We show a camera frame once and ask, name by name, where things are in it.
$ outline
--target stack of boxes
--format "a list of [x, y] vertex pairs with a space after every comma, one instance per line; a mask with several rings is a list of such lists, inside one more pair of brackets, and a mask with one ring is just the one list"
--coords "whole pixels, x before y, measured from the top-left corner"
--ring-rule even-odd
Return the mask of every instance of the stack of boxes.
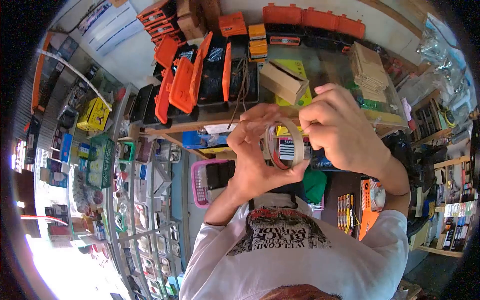
[[177, 2], [177, 16], [180, 30], [187, 41], [203, 38], [207, 32], [201, 6], [193, 0]]
[[218, 18], [220, 31], [224, 37], [241, 36], [247, 34], [247, 26], [241, 12], [236, 12]]
[[180, 31], [177, 7], [173, 0], [161, 0], [137, 15], [137, 19], [145, 26], [144, 30], [152, 36], [152, 42], [159, 45], [165, 35], [172, 37], [180, 46], [187, 38]]
[[268, 56], [265, 25], [248, 26], [248, 34], [250, 36], [250, 61], [264, 63]]

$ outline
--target yellow box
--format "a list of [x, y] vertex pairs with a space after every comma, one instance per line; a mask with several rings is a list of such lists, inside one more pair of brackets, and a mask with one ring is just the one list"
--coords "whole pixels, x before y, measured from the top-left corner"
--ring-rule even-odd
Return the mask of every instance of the yellow box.
[[[303, 133], [303, 130], [300, 126], [297, 127], [299, 132], [302, 136], [308, 136], [308, 134]], [[291, 134], [288, 132], [288, 129], [285, 126], [277, 126], [276, 127], [276, 135], [277, 136], [290, 136]]]
[[77, 128], [84, 131], [103, 131], [109, 114], [110, 110], [102, 99], [95, 98], [88, 103], [78, 118]]
[[260, 46], [267, 46], [267, 40], [259, 39], [255, 41], [250, 41], [250, 47], [260, 47]]
[[264, 24], [250, 25], [248, 26], [248, 35], [251, 40], [267, 38]]
[[198, 149], [198, 151], [204, 154], [214, 154], [219, 152], [232, 151], [232, 148], [230, 147], [220, 147], [220, 148], [210, 148], [210, 149], [207, 148], [207, 149]]
[[[279, 64], [284, 67], [289, 68], [293, 72], [297, 73], [298, 75], [307, 78], [307, 74], [305, 74], [305, 68], [303, 67], [303, 63], [301, 60], [275, 60]], [[279, 96], [275, 95], [275, 103], [280, 106], [290, 106], [291, 104], [285, 101], [284, 99], [280, 98]], [[307, 88], [307, 92], [300, 98], [298, 106], [307, 106], [312, 103], [312, 93], [310, 92], [310, 87]]]

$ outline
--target green plastic basket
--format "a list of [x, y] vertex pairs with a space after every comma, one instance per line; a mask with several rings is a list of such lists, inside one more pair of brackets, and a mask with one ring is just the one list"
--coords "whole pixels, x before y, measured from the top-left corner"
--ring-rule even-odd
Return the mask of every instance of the green plastic basket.
[[[90, 182], [91, 167], [97, 159], [102, 156], [98, 149], [105, 149], [103, 154], [102, 175], [100, 186], [92, 184]], [[102, 190], [109, 188], [112, 184], [112, 155], [115, 149], [115, 143], [106, 135], [101, 134], [93, 137], [90, 140], [90, 151], [88, 152], [88, 165], [87, 165], [87, 184], [94, 189]]]

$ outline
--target tape roll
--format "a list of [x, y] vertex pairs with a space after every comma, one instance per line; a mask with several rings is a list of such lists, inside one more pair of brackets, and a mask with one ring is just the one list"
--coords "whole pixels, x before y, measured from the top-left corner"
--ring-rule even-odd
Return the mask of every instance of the tape roll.
[[[304, 148], [304, 145], [303, 145], [303, 137], [302, 137], [300, 131], [298, 130], [297, 125], [295, 125], [295, 123], [293, 123], [292, 120], [290, 120], [288, 118], [279, 118], [279, 119], [276, 120], [276, 122], [277, 123], [282, 123], [288, 129], [288, 131], [291, 134], [291, 137], [293, 139], [293, 147], [294, 147], [292, 167], [294, 167], [294, 166], [298, 165], [299, 163], [301, 163], [303, 161], [303, 158], [305, 157], [305, 148]], [[285, 168], [279, 167], [276, 163], [276, 159], [274, 159], [274, 157], [272, 156], [272, 152], [270, 151], [269, 135], [270, 135], [270, 128], [267, 128], [265, 130], [265, 147], [267, 149], [268, 155], [270, 156], [270, 159], [272, 160], [272, 162], [273, 162], [273, 164], [275, 165], [276, 168], [285, 169]]]

